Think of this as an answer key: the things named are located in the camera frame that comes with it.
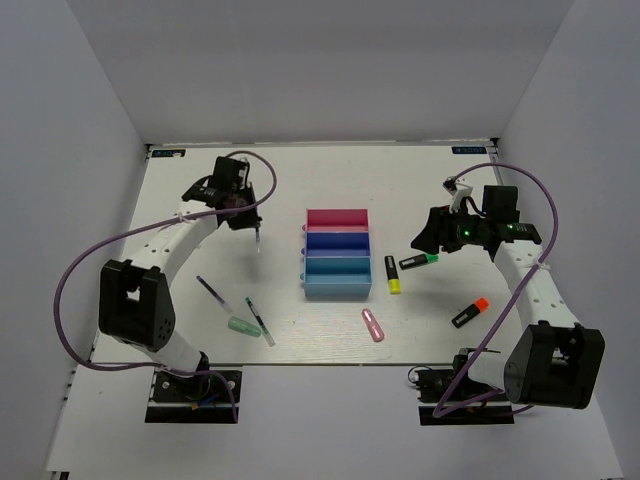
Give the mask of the green pen refill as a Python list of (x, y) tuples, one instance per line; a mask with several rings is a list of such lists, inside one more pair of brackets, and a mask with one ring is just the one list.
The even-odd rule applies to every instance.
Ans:
[(247, 304), (247, 306), (249, 307), (252, 315), (254, 316), (254, 318), (256, 319), (262, 334), (267, 342), (267, 344), (270, 347), (274, 347), (276, 345), (275, 340), (273, 338), (273, 336), (271, 335), (269, 329), (267, 328), (266, 324), (264, 323), (264, 320), (262, 319), (260, 313), (258, 312), (256, 306), (254, 305), (253, 301), (251, 300), (250, 297), (246, 297), (245, 298), (245, 302)]

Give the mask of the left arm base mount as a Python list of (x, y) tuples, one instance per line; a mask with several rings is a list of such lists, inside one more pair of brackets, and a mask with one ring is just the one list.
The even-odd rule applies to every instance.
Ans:
[(154, 374), (146, 407), (147, 424), (235, 424), (242, 387), (241, 370), (221, 370), (195, 389), (167, 372)]

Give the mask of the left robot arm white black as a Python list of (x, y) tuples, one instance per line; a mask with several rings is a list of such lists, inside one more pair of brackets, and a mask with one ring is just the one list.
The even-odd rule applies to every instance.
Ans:
[(218, 157), (213, 172), (181, 196), (170, 224), (158, 227), (128, 258), (108, 261), (100, 273), (100, 332), (174, 372), (177, 387), (191, 399), (209, 392), (212, 377), (203, 365), (204, 354), (176, 332), (171, 283), (220, 226), (232, 231), (260, 228), (249, 172), (245, 158)]

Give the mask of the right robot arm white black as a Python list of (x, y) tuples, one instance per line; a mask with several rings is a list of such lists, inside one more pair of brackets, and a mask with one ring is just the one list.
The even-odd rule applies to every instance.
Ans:
[(482, 247), (511, 292), (509, 309), (518, 312), (522, 334), (504, 352), (462, 350), (454, 359), (451, 379), (444, 381), (439, 409), (463, 405), (496, 392), (513, 404), (586, 408), (592, 397), (605, 350), (597, 329), (584, 327), (543, 266), (543, 245), (536, 227), (520, 220), (518, 190), (485, 187), (477, 207), (472, 188), (448, 179), (449, 205), (433, 207), (425, 228), (411, 246), (426, 254), (453, 253), (466, 245)]

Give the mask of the purple pen refill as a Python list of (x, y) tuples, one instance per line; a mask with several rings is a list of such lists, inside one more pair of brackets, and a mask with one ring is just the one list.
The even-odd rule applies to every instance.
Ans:
[(227, 313), (229, 313), (230, 315), (234, 313), (233, 308), (229, 305), (229, 303), (204, 278), (202, 278), (200, 275), (197, 275), (196, 280)]

